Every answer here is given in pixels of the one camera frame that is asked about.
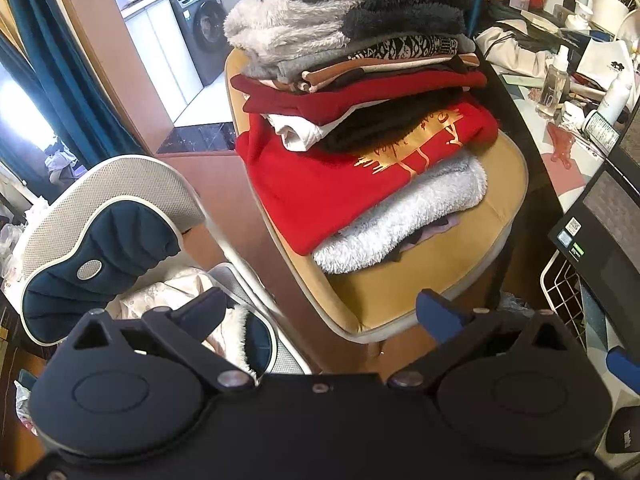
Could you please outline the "red garment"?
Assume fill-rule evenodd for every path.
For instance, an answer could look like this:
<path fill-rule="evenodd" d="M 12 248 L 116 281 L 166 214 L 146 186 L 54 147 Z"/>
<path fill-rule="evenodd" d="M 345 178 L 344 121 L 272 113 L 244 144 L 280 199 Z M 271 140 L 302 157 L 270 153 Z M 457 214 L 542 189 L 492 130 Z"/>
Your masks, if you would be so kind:
<path fill-rule="evenodd" d="M 367 154 L 288 151 L 267 119 L 248 115 L 236 141 L 250 182 L 274 227 L 296 254 L 306 256 L 340 229 L 425 170 L 474 141 L 494 143 L 498 125 L 466 93 L 427 114 L 398 148 Z"/>

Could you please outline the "teal curtain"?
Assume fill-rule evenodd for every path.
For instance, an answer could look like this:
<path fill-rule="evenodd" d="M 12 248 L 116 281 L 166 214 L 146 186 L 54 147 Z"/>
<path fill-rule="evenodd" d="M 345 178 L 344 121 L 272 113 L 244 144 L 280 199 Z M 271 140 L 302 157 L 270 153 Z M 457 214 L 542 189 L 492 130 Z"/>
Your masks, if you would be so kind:
<path fill-rule="evenodd" d="M 109 158 L 144 155 L 90 72 L 56 0 L 8 3 L 44 116 L 70 151 L 88 169 Z"/>

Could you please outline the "pink white garment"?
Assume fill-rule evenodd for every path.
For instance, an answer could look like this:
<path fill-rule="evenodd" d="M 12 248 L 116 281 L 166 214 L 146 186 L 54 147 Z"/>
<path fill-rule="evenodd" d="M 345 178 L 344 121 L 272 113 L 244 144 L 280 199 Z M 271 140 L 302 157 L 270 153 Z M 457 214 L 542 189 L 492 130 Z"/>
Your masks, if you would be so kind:
<path fill-rule="evenodd" d="M 194 339 L 256 378 L 246 350 L 250 312 L 238 306 L 203 270 L 188 266 L 168 272 L 160 281 L 126 292 L 119 298 L 121 318 L 142 318 L 168 307 L 175 323 Z"/>

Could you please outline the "laptop computer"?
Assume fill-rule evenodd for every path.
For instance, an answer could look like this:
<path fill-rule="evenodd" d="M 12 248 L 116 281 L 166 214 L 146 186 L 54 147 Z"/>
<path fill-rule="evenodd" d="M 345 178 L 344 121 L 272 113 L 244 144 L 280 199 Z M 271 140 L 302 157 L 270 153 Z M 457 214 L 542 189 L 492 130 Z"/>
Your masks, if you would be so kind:
<path fill-rule="evenodd" d="M 639 359 L 639 110 L 549 233 L 598 300 L 630 358 Z"/>

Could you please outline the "white chair with blue cushion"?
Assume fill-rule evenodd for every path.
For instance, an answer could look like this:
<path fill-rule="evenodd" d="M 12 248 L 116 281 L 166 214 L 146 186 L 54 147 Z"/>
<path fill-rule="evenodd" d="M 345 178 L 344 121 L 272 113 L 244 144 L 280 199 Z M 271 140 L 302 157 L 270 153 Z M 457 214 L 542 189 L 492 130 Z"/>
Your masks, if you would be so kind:
<path fill-rule="evenodd" d="M 184 234 L 205 226 L 224 255 L 198 269 Z M 311 367 L 282 328 L 281 311 L 252 267 L 209 215 L 180 172 L 148 156 L 107 159 L 72 184 L 21 239 L 16 310 L 29 338 L 59 344 L 91 310 L 116 313 L 122 300 L 172 272 L 196 269 L 250 312 L 247 331 L 263 328 L 271 351 L 258 373 L 308 374 Z"/>

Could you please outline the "tan padded chair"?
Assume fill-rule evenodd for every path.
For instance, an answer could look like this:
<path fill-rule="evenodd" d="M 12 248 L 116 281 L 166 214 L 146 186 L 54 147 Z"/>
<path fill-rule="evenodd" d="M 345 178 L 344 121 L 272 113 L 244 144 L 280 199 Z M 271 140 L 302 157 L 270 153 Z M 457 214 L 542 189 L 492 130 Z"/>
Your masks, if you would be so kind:
<path fill-rule="evenodd" d="M 239 90 L 229 88 L 228 95 L 239 137 L 248 130 L 249 114 L 243 110 L 245 99 Z M 488 191 L 477 206 L 462 212 L 457 226 L 410 249 L 398 263 L 379 263 L 337 276 L 323 272 L 311 255 L 296 254 L 286 244 L 250 182 L 273 244 L 311 307 L 334 334 L 356 344 L 390 338 L 416 325 L 413 303 L 421 289 L 457 298 L 500 256 L 525 200 L 526 161 L 500 131 L 494 143 L 472 145 L 471 152 L 487 172 Z"/>

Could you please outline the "black washing machine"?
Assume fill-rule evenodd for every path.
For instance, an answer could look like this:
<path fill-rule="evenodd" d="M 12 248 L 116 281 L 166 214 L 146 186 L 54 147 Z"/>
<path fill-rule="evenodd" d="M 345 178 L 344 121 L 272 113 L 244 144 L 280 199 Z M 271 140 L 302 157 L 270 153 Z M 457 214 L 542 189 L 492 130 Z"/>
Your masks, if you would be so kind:
<path fill-rule="evenodd" d="M 195 70 L 204 87 L 224 71 L 231 46 L 224 36 L 221 0 L 169 0 Z"/>

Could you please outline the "black ThinkPad mouse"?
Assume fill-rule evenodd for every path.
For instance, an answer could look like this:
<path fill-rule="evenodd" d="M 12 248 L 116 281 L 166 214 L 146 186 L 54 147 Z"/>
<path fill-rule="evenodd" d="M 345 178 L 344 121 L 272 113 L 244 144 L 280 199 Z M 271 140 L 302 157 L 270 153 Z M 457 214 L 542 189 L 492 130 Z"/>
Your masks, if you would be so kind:
<path fill-rule="evenodd" d="M 605 448 L 610 454 L 640 452 L 640 406 L 617 410 L 608 425 Z"/>

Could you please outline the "clear glass bottle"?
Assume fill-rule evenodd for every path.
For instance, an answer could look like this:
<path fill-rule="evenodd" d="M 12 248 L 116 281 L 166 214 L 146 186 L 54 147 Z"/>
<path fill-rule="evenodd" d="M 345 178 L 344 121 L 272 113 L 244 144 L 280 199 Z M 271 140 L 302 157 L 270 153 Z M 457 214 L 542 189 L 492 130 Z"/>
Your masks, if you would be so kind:
<path fill-rule="evenodd" d="M 537 112 L 541 115 L 553 117 L 555 114 L 564 88 L 570 79 L 570 74 L 568 73 L 569 56 L 570 50 L 562 44 L 558 53 L 554 56 L 553 62 L 548 67 L 547 76 L 536 107 Z"/>

